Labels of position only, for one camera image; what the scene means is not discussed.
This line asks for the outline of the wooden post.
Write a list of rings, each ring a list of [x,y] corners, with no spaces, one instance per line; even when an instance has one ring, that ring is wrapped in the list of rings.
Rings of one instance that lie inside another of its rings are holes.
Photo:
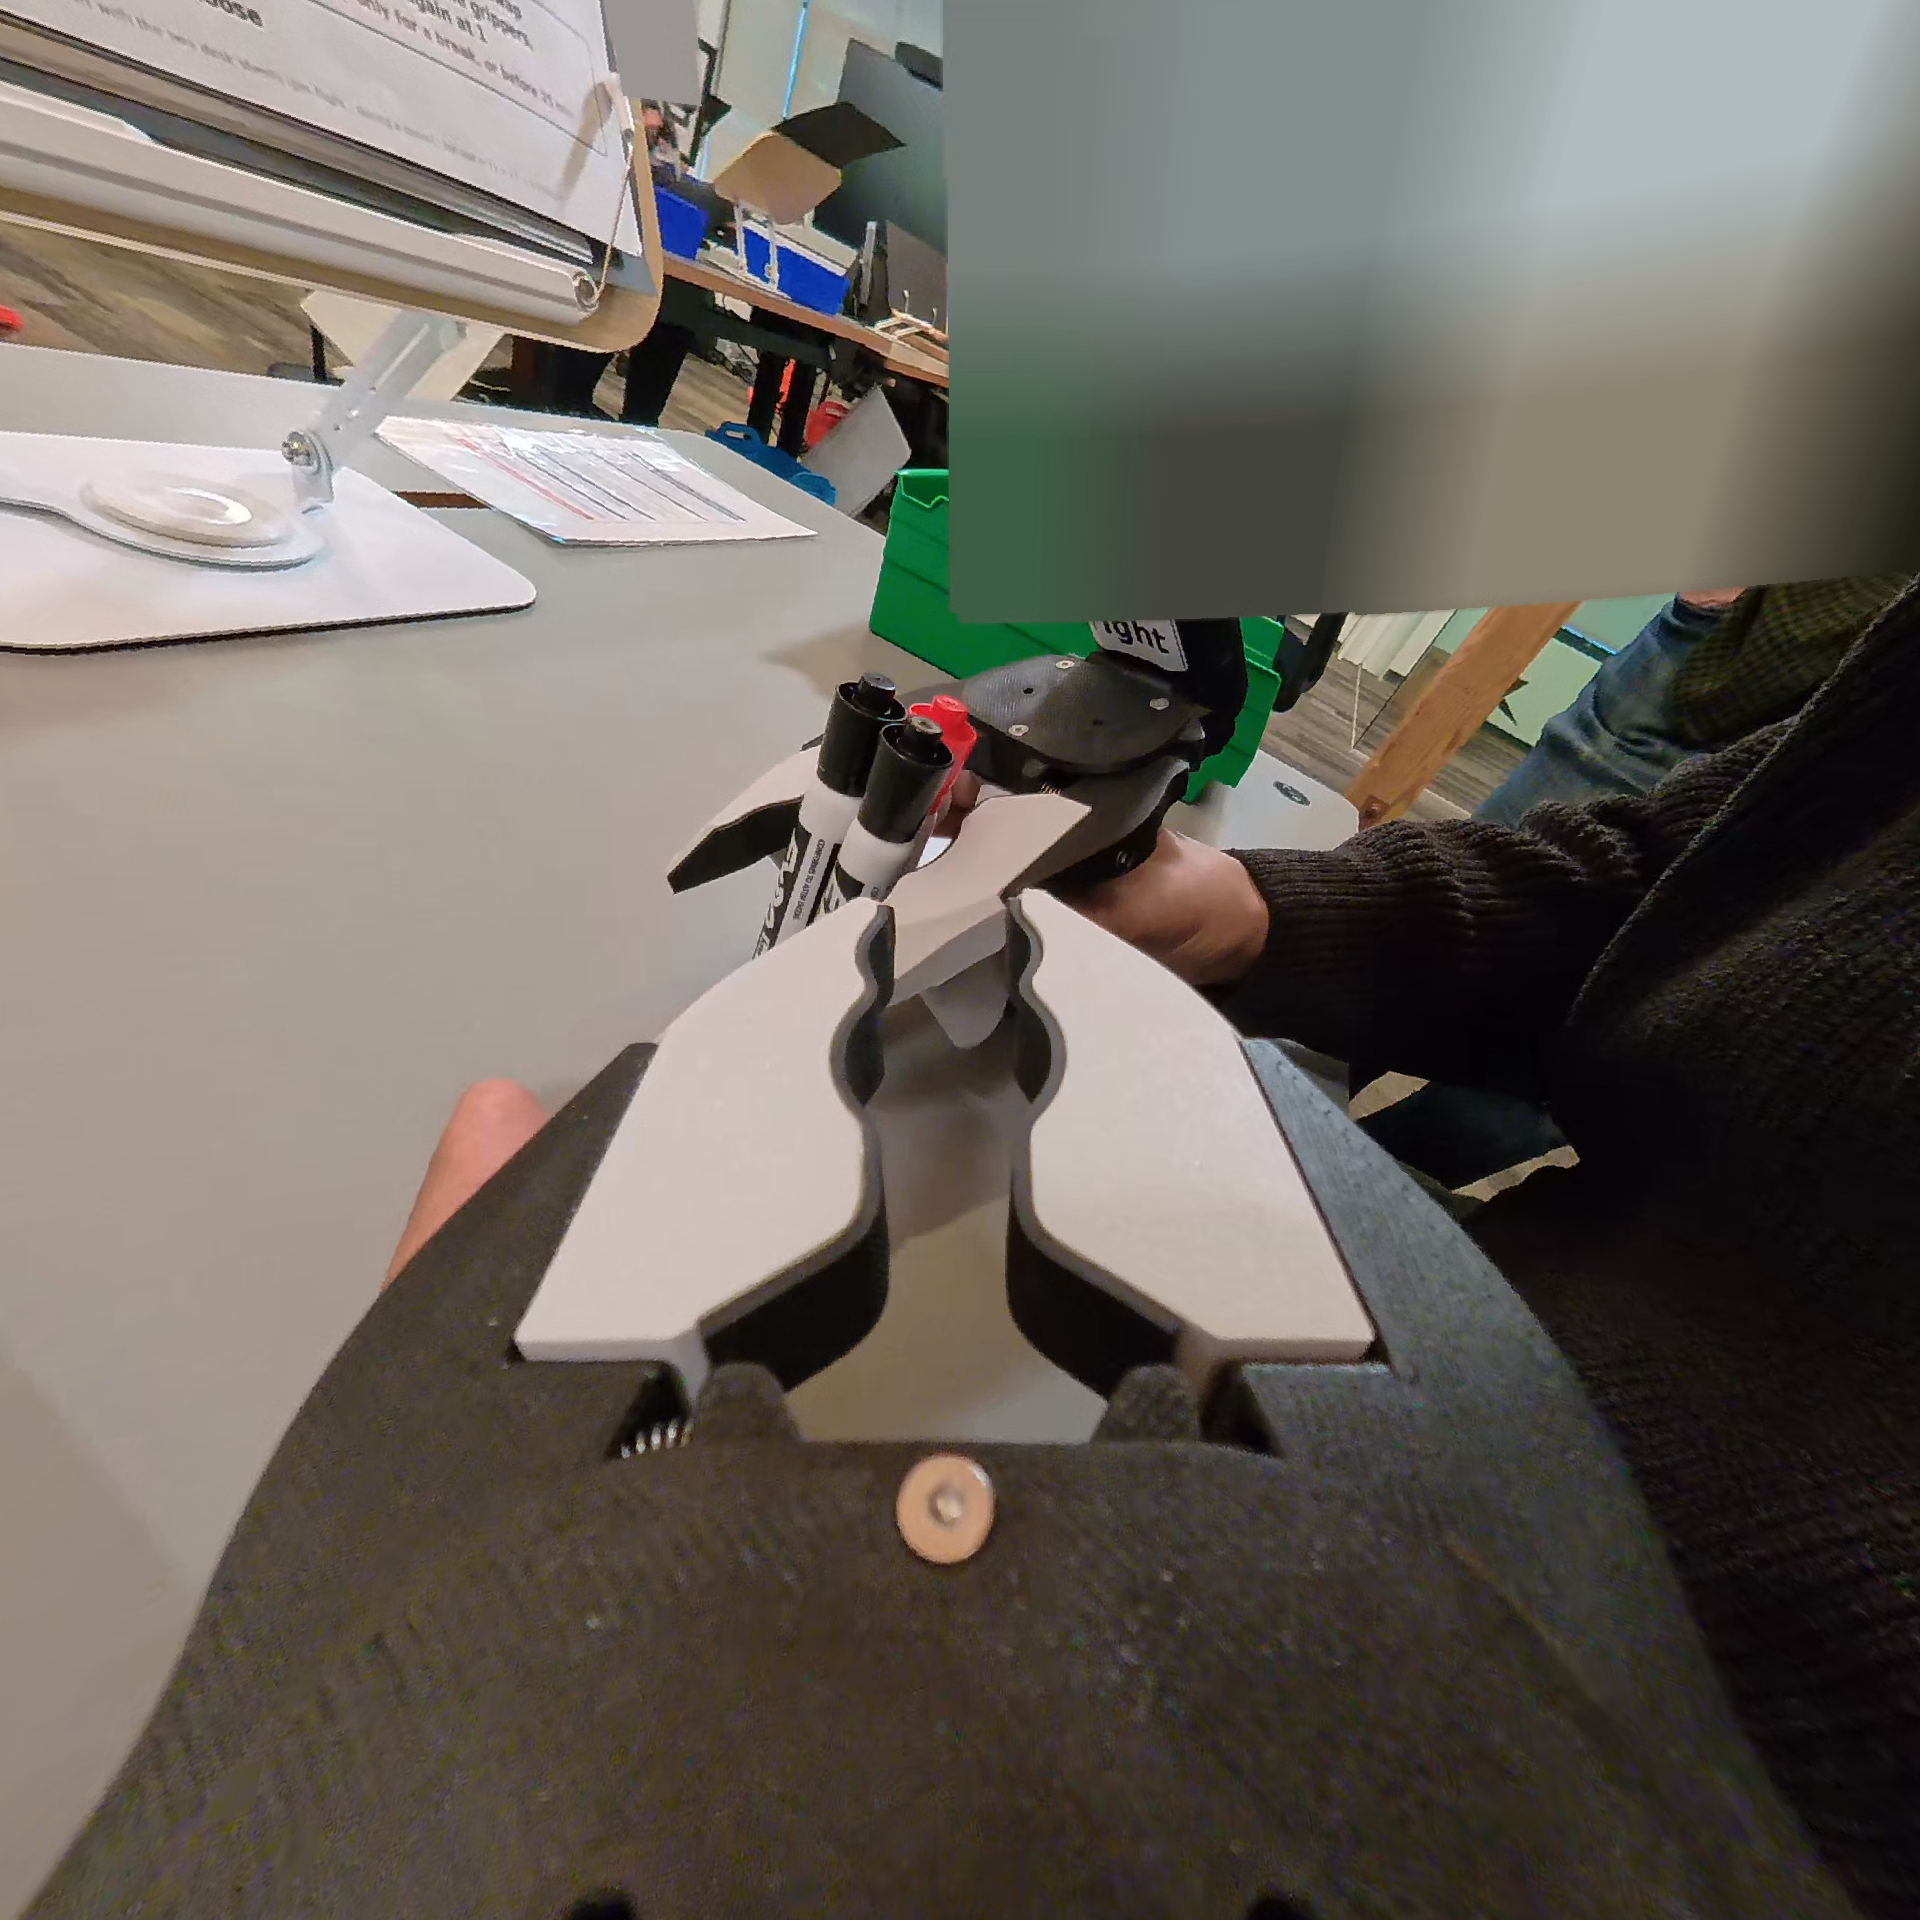
[[[1397,725],[1363,763],[1346,797],[1359,827],[1408,814],[1429,781],[1472,740],[1529,663],[1569,623],[1576,602],[1490,609],[1421,683]]]

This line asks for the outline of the printed instruction sheet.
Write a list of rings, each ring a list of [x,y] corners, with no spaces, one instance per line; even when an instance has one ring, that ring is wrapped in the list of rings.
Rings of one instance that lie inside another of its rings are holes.
[[[601,10],[578,3],[49,3],[22,18],[643,249]]]

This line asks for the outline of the black dry-erase marker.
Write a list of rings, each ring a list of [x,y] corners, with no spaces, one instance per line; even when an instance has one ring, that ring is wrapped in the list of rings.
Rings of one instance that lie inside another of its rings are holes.
[[[938,717],[913,711],[882,727],[866,793],[823,889],[823,910],[894,892],[951,773],[954,753]]]
[[[757,955],[806,930],[825,910],[833,866],[857,821],[880,734],[906,717],[896,683],[878,673],[841,681],[813,773],[800,790],[798,821],[781,858],[775,897],[760,923]]]

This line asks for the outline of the laminated paper sheet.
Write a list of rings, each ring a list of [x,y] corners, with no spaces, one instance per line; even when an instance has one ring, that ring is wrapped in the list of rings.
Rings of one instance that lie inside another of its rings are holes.
[[[654,429],[597,436],[581,428],[393,417],[378,436],[553,545],[696,546],[814,538],[813,529],[736,492]]]

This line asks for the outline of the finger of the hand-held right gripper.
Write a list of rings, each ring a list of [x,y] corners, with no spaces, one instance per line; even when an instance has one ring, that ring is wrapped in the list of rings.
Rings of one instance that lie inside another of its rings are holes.
[[[925,1001],[957,1050],[979,1050],[1009,1001],[1006,900],[1072,861],[1091,804],[1039,793],[979,802],[947,852],[890,893],[894,1003]]]
[[[667,889],[682,897],[765,860],[781,861],[816,765],[818,750],[802,748],[751,781],[685,849],[666,875]]]

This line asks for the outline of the red dry-erase marker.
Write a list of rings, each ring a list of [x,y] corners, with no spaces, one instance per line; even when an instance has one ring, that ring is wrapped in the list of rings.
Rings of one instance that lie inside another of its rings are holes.
[[[951,758],[950,773],[944,775],[936,799],[929,804],[926,825],[938,825],[950,810],[958,777],[970,765],[970,756],[976,748],[976,730],[968,705],[951,693],[938,693],[911,705],[909,716],[930,721],[930,725],[941,732],[941,739]]]

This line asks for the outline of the wooden work table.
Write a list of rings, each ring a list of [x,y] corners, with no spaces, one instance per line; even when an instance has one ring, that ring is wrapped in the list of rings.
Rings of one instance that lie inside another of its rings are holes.
[[[733,271],[733,267],[721,262],[718,255],[686,258],[666,254],[664,277],[686,285],[697,285],[714,298],[730,300],[743,308],[773,316],[783,322],[794,322],[806,334],[846,342],[857,351],[866,351],[878,358],[899,377],[911,377],[941,391],[950,389],[947,348],[938,342],[929,330],[902,330],[902,324],[891,319],[885,326],[873,326],[843,316],[825,316],[783,294],[765,281]]]

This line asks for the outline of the person's right forearm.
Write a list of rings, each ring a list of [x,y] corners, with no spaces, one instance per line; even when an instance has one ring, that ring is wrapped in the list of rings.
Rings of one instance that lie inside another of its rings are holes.
[[[1390,822],[1329,852],[1243,852],[1267,937],[1217,994],[1251,1036],[1544,1093],[1598,959],[1718,810],[1705,773],[1697,758],[1643,799],[1521,825]]]

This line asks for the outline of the person's right hand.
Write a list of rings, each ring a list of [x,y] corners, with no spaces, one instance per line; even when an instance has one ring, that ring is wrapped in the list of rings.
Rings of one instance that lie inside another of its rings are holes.
[[[1229,850],[1162,827],[1129,874],[1050,892],[1091,923],[1157,959],[1195,990],[1242,982],[1267,949],[1271,915],[1248,868]]]

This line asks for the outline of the white panel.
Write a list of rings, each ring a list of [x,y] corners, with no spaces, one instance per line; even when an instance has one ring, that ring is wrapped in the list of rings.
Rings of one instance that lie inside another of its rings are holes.
[[[800,466],[833,487],[833,506],[861,516],[911,466],[913,445],[882,387],[869,389],[825,436],[800,454]]]

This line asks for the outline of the blue bag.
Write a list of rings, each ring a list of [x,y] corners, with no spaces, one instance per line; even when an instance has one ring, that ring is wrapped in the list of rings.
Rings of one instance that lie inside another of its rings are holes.
[[[818,499],[831,507],[837,506],[837,487],[825,473],[806,466],[800,458],[766,442],[747,422],[721,422],[706,429],[704,436],[723,447],[730,447],[757,469],[784,481],[794,490]]]

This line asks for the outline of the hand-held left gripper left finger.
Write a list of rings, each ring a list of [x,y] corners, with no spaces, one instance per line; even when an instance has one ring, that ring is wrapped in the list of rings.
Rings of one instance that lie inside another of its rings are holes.
[[[654,1361],[691,1394],[747,1361],[797,1388],[873,1333],[894,957],[891,907],[850,902],[666,1029],[520,1322],[525,1361]]]

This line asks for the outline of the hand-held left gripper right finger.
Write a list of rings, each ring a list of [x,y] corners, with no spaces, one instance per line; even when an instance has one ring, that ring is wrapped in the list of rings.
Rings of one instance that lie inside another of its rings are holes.
[[[1235,1027],[1067,902],[1009,907],[1016,1082],[1006,1298],[1111,1394],[1169,1365],[1359,1362],[1377,1324]]]

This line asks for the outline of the green plastic bin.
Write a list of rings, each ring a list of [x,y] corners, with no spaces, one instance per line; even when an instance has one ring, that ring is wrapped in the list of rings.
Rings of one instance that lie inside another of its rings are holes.
[[[961,622],[950,599],[950,470],[902,469],[891,501],[872,630],[906,654],[965,681],[995,666],[1040,655],[1091,655],[1098,636],[1086,622]],[[1240,622],[1246,698],[1230,740],[1192,775],[1184,799],[1209,787],[1237,787],[1262,748],[1264,727],[1282,693],[1279,652],[1286,626],[1275,618]]]

